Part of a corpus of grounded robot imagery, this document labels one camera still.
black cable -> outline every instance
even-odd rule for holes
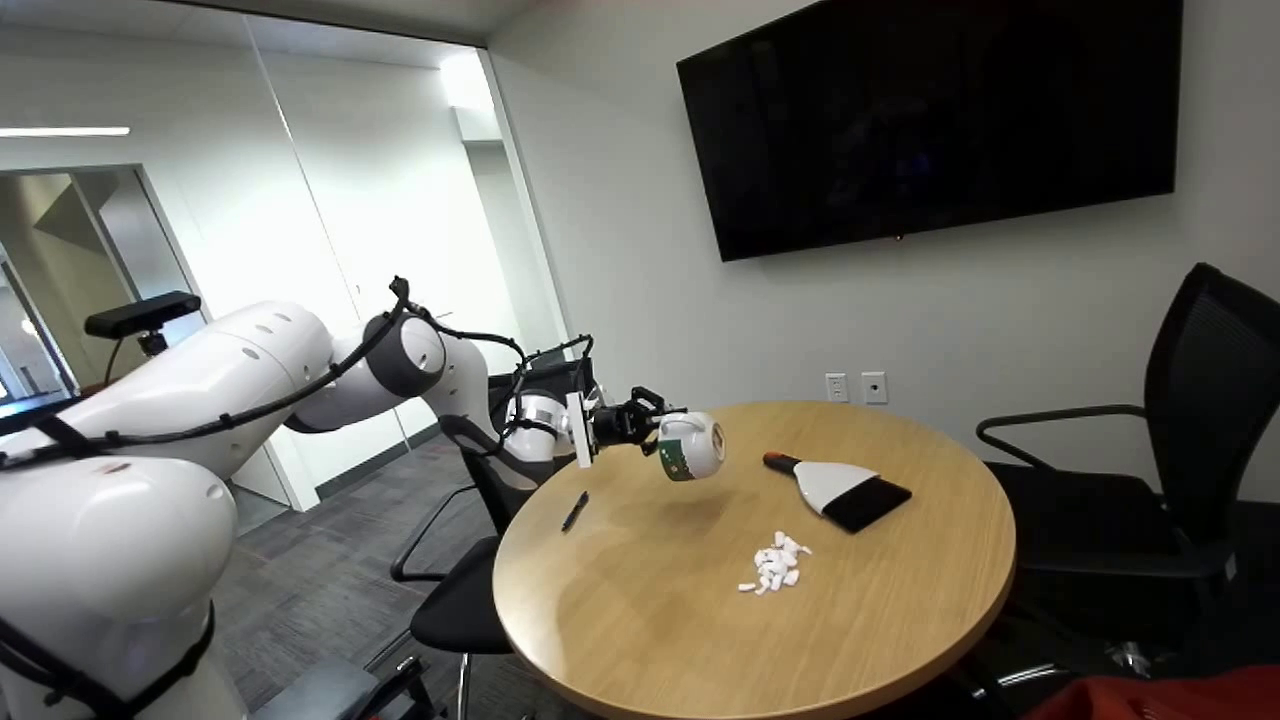
[[[419,316],[423,324],[432,324],[437,333],[457,336],[457,340],[503,345],[507,354],[516,354],[516,355],[525,362],[525,349],[520,349],[510,336],[449,330],[449,324],[438,324],[438,319],[437,319],[427,307],[419,307],[419,305],[412,305],[412,316]]]
[[[119,695],[80,668],[62,665],[48,649],[40,649],[32,635],[25,635],[14,623],[0,618],[0,665],[12,668],[14,676],[42,686],[48,701],[58,703],[62,695],[74,695],[84,707],[94,715],[119,715]]]
[[[302,385],[298,392],[289,392],[273,404],[260,404],[260,409],[247,409],[241,418],[225,412],[218,422],[209,422],[209,424],[194,424],[194,430],[178,430],[178,433],[155,433],[155,436],[119,436],[119,433],[109,433],[109,436],[92,436],[84,439],[84,448],[129,448],[129,445],[178,445],[178,439],[194,439],[194,436],[213,436],[213,433],[229,433],[229,430],[241,430],[241,424],[250,424],[260,418],[273,418],[280,409],[293,409],[295,400],[320,392],[325,385],[333,385],[337,376],[343,376],[349,369],[354,369],[397,324],[399,316],[412,307],[407,305],[407,284],[397,287],[397,307],[384,316],[384,324],[374,333],[367,333],[340,365],[333,365],[325,376],[317,376],[310,385]],[[67,448],[52,445],[52,448],[37,448],[32,460],[57,460],[57,455],[67,455]]]
[[[115,345],[112,345],[104,385],[112,385],[112,369],[115,369],[119,345],[124,345],[124,336],[115,336]]]
[[[542,349],[542,354],[532,354],[532,355],[525,355],[525,362],[516,365],[516,376],[510,376],[510,390],[507,390],[507,400],[516,400],[516,412],[510,412],[510,422],[503,422],[497,445],[492,445],[492,448],[478,448],[478,455],[500,455],[520,430],[542,430],[542,424],[527,424],[527,422],[525,422],[525,381],[527,381],[527,374],[532,374],[532,362],[551,355],[551,354],[566,354],[566,349],[577,349],[577,345],[584,345],[584,354],[580,354],[577,362],[580,362],[580,365],[591,362],[596,340],[591,340],[591,336],[571,336],[571,340],[564,340],[564,345],[554,345],[554,349]]]

glass wall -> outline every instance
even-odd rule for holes
[[[141,195],[98,210],[115,287],[159,293],[165,254],[146,246],[165,239],[209,316],[295,299],[359,336],[405,276],[449,324],[532,349],[564,336],[520,156],[473,50],[145,0],[67,9],[32,4],[0,30],[0,172],[137,168]],[[84,307],[115,299],[104,293],[92,284]],[[94,354],[80,365],[62,349],[67,385],[94,381]],[[333,436],[276,433],[241,485],[309,510],[317,485],[427,424],[423,404],[405,404]]]
[[[141,369],[137,340],[88,336],[84,319],[159,293],[187,293],[145,168],[0,172],[0,418],[71,400]],[[200,330],[183,316],[166,340]]]

black tv screen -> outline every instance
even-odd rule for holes
[[[1170,192],[1178,0],[825,0],[680,60],[725,260]]]

cable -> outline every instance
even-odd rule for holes
[[[124,345],[124,336],[115,336],[115,345],[112,345],[104,385],[112,385],[112,369],[115,369],[119,345]]]
[[[449,330],[438,324],[427,307],[412,305],[412,316],[432,324],[437,333],[442,336],[457,336],[457,340],[478,340],[478,345],[503,345],[507,354],[516,354],[525,362],[525,349],[510,340],[510,336],[497,336],[497,333],[460,333],[460,330]]]
[[[596,349],[591,336],[571,336],[571,340],[564,340],[564,345],[554,345],[554,349],[542,349],[542,354],[532,354],[532,355],[525,355],[525,362],[516,365],[516,376],[510,376],[510,390],[507,390],[507,400],[516,400],[516,412],[510,412],[510,422],[503,422],[497,445],[485,448],[485,455],[500,455],[520,430],[542,430],[542,424],[527,424],[527,422],[525,422],[525,381],[527,381],[527,374],[532,374],[532,365],[534,365],[538,355],[566,354],[566,349],[577,349],[577,345],[584,345],[584,354],[577,355],[577,365],[588,365],[588,362],[591,362],[591,349]]]
[[[229,433],[229,430],[241,430],[241,424],[250,424],[260,418],[273,418],[310,392],[320,392],[325,385],[333,385],[337,376],[343,376],[349,369],[354,369],[397,324],[399,316],[412,307],[407,305],[407,284],[405,280],[392,280],[392,293],[397,293],[397,307],[379,319],[374,333],[367,333],[340,365],[333,365],[325,376],[317,376],[310,385],[302,385],[298,392],[289,392],[273,404],[260,404],[260,409],[247,409],[241,418],[225,412],[209,424],[194,424],[194,430],[178,430],[178,433],[155,433],[155,436],[119,436],[119,433],[109,433],[109,436],[88,436],[84,445],[74,445],[74,451],[52,445],[52,448],[37,448],[32,460],[57,460],[57,455],[84,455],[84,451],[98,451],[98,448],[129,448],[129,445],[178,445],[178,439],[194,439],[194,436],[213,436],[213,433]]]

round table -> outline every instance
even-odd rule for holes
[[[740,404],[717,422],[717,478],[680,485],[640,448],[603,448],[503,532],[497,618],[548,686],[600,715],[856,715],[980,641],[1014,532],[966,448],[849,404]],[[913,499],[851,538],[806,513],[763,451],[865,466]],[[591,499],[564,532],[580,491]],[[800,586],[740,591],[774,532],[810,548]]]

